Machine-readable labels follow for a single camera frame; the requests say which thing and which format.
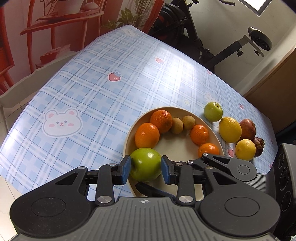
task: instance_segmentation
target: camera lens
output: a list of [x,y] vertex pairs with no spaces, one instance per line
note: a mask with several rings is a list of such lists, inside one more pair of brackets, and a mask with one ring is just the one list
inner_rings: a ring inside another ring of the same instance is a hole
[[291,202],[291,192],[287,191],[283,197],[283,200],[281,202],[281,210],[284,212],[289,208]]
[[279,161],[278,161],[278,168],[279,168],[279,169],[281,169],[283,163],[284,163],[284,154],[281,153],[281,154],[279,155]]
[[281,177],[280,177],[280,180],[279,180],[279,189],[281,191],[283,191],[285,189],[285,187],[287,186],[288,184],[288,180],[289,180],[289,169],[288,167],[285,167],[281,173]]

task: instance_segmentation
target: bunny face print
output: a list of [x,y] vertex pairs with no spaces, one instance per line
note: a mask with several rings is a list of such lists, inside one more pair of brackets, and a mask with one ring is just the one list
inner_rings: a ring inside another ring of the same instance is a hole
[[82,129],[82,120],[78,110],[70,108],[64,113],[49,110],[45,113],[42,130],[45,135],[53,138],[69,137]]
[[214,97],[212,97],[211,93],[209,92],[206,92],[205,95],[204,95],[205,99],[207,100],[207,102],[217,102],[219,103],[218,100],[215,100]]
[[123,31],[126,35],[131,36],[131,37],[138,36],[133,30],[128,29],[128,28],[124,28],[124,29],[122,29],[122,31]]

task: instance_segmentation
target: round plate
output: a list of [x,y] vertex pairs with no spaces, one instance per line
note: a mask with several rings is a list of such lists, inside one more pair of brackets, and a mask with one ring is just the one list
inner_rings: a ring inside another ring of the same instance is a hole
[[[131,127],[131,129],[126,137],[124,147],[123,147],[123,156],[130,155],[134,150],[137,149],[136,144],[135,144],[135,133],[136,133],[138,127],[145,122],[150,122],[151,115],[157,110],[166,110],[172,115],[173,118],[178,117],[178,118],[182,119],[186,115],[193,116],[195,119],[196,125],[201,124],[208,129],[208,131],[209,131],[208,143],[215,144],[220,151],[220,155],[224,156],[222,146],[221,146],[218,138],[216,137],[215,133],[211,130],[211,128],[198,116],[194,115],[193,113],[191,113],[187,110],[180,109],[177,107],[160,107],[160,108],[150,110],[150,111],[146,112],[145,114],[143,114],[133,124],[133,126]],[[194,159],[198,158],[197,150],[198,150],[199,146],[195,145],[192,142],[189,134],[190,134],[190,131],[183,131],[178,135],[172,134],[170,131],[168,131],[160,136],[159,142],[154,147],[154,150],[158,151],[158,153],[161,156],[167,155],[168,158],[172,161],[179,162],[179,161],[194,160]],[[144,195],[139,193],[137,191],[137,189],[135,188],[136,183],[137,183],[137,181],[135,181],[131,176],[129,176],[128,184],[130,185],[134,196],[145,197]],[[155,179],[151,182],[148,182],[148,184],[155,187],[155,188],[161,189],[165,192],[169,192],[175,196],[177,195],[178,186],[177,185],[166,185],[163,180],[163,176],[161,174],[157,179]],[[195,184],[195,196],[196,196],[197,201],[203,199],[202,188],[201,188],[201,185],[199,185],[199,184]]]

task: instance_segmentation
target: white wall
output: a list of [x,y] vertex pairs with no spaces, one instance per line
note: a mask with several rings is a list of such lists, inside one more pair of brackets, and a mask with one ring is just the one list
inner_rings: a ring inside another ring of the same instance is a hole
[[270,53],[242,80],[234,89],[241,95],[247,93],[269,71],[275,67],[281,59],[296,48],[296,24],[290,28],[285,36],[278,42]]
[[[200,0],[190,8],[198,37],[214,55],[244,35],[248,36],[248,27],[261,30],[275,46],[296,22],[296,14],[281,0],[272,0],[260,17],[239,0],[232,1],[235,6],[222,4],[219,0]],[[242,56],[234,53],[215,69],[216,75],[232,87],[237,86],[264,59],[254,53],[250,44],[241,50],[244,52]]]

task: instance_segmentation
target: orange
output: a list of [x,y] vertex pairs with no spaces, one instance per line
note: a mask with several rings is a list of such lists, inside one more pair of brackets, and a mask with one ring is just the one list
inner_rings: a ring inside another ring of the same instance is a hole
[[214,154],[214,155],[220,154],[218,147],[216,145],[214,145],[213,143],[206,143],[206,144],[201,145],[197,151],[198,157],[201,157],[202,154],[205,152],[210,153],[210,154]]
[[195,125],[190,132],[191,140],[197,144],[205,144],[209,138],[209,132],[203,125]]
[[166,110],[157,110],[152,114],[150,122],[155,125],[158,128],[159,133],[162,134],[172,127],[173,119],[170,113]]
[[137,148],[153,148],[159,141],[159,131],[151,123],[144,123],[139,126],[135,134],[135,143]]

